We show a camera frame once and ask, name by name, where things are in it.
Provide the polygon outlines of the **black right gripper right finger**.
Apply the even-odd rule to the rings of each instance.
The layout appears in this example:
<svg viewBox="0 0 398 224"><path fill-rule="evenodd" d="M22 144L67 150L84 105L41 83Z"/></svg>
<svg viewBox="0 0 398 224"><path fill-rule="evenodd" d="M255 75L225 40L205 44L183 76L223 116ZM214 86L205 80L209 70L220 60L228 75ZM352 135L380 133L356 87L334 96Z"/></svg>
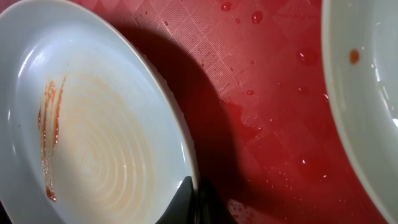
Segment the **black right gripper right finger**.
<svg viewBox="0 0 398 224"><path fill-rule="evenodd" d="M236 224L209 179L202 179L198 191L198 224Z"/></svg>

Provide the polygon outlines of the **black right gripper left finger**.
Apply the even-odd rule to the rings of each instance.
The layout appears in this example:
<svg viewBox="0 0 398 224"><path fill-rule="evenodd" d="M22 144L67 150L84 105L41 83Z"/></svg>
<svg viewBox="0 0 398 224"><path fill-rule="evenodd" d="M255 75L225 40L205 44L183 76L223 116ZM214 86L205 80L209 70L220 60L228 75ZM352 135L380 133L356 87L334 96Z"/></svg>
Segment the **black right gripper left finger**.
<svg viewBox="0 0 398 224"><path fill-rule="evenodd" d="M195 196L190 176L184 178L166 211L155 224L195 224Z"/></svg>

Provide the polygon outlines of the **white plate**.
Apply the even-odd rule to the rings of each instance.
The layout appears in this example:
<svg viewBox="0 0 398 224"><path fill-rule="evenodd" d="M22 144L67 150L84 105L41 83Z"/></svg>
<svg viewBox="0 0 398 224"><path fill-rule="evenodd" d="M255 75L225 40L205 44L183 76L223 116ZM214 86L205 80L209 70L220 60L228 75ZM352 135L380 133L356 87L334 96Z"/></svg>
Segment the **white plate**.
<svg viewBox="0 0 398 224"><path fill-rule="evenodd" d="M190 132L153 65L69 1L1 13L1 203L13 223L156 223L198 191Z"/></svg>
<svg viewBox="0 0 398 224"><path fill-rule="evenodd" d="M326 89L346 155L384 219L397 222L397 1L324 0Z"/></svg>

